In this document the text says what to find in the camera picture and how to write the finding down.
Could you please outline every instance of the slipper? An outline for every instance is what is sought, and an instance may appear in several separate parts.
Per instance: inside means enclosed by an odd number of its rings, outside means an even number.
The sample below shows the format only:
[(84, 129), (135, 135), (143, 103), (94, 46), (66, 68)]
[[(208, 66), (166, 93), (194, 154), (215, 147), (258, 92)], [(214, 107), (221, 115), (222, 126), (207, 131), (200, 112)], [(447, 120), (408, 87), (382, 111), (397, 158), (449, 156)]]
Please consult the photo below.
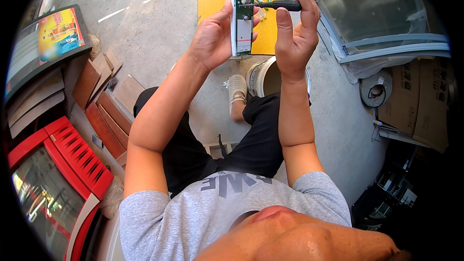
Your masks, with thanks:
[[(229, 89), (229, 116), (232, 112), (232, 103), (235, 101), (243, 101), (245, 104), (247, 103), (247, 81), (244, 77), (239, 74), (235, 74), (229, 78), (227, 81), (227, 86)], [(235, 95), (236, 92), (242, 92), (242, 95)]]

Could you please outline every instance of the concrete floor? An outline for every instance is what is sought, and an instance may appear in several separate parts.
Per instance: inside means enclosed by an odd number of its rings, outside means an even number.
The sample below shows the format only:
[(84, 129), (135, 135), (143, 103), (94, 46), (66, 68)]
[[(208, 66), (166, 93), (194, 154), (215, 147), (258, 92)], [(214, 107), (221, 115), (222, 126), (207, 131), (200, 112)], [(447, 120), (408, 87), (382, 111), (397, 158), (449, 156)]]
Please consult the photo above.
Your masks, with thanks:
[[(124, 62), (116, 75), (127, 74), (145, 88), (161, 84), (185, 52), (197, 27), (197, 0), (50, 0), (55, 8), (79, 4), (87, 32), (96, 34), (102, 48), (111, 47)], [(98, 20), (120, 9), (120, 13)], [(294, 24), (298, 14), (294, 14)], [(190, 105), (190, 125), (202, 143), (240, 141), (250, 126), (228, 115), (229, 76), (247, 69), (258, 57), (228, 61), (208, 76)], [(371, 141), (374, 115), (361, 102), (358, 84), (350, 84), (335, 58), (319, 42), (307, 69), (311, 76), (311, 113), (319, 157), (328, 175), (351, 206), (374, 181), (385, 157), (387, 143)], [(285, 181), (284, 170), (278, 173)]]

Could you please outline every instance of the gray t-shirt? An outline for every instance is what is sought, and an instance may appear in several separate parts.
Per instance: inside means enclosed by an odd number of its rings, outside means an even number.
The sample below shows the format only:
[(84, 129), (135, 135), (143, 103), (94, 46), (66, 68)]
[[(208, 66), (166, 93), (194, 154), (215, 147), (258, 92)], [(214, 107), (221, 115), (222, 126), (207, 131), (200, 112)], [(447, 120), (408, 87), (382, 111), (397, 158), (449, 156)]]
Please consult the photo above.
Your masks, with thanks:
[(128, 196), (119, 206), (124, 257), (192, 260), (227, 233), (240, 215), (272, 205), (351, 227), (345, 198), (323, 172), (307, 173), (290, 188), (272, 178), (219, 171), (172, 200), (154, 190)]

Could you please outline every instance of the man's left hand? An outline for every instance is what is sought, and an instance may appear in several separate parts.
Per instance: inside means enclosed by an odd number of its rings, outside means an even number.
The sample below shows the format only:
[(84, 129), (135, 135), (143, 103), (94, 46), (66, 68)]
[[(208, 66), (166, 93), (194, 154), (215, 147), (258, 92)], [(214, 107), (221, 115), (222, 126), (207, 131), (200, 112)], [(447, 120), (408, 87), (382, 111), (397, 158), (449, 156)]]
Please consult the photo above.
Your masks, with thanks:
[[(259, 8), (254, 7), (253, 14)], [(230, 17), (233, 7), (226, 0), (221, 10), (205, 18), (197, 28), (187, 53), (199, 61), (207, 72), (214, 70), (232, 56)], [(259, 17), (253, 17), (253, 27), (259, 23)], [(252, 41), (258, 36), (253, 33)]]

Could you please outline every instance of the man's right arm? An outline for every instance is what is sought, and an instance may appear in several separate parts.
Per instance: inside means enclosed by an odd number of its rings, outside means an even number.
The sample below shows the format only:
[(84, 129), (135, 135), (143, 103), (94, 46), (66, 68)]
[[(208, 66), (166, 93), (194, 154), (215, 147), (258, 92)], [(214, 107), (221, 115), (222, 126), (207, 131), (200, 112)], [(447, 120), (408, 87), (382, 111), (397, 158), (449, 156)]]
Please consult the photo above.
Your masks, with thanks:
[(314, 127), (308, 101), (305, 68), (319, 41), (316, 27), (320, 11), (314, 0), (298, 0), (301, 22), (293, 29), (286, 9), (276, 13), (275, 57), (282, 73), (279, 139), (289, 186), (311, 171), (324, 171), (316, 152)]

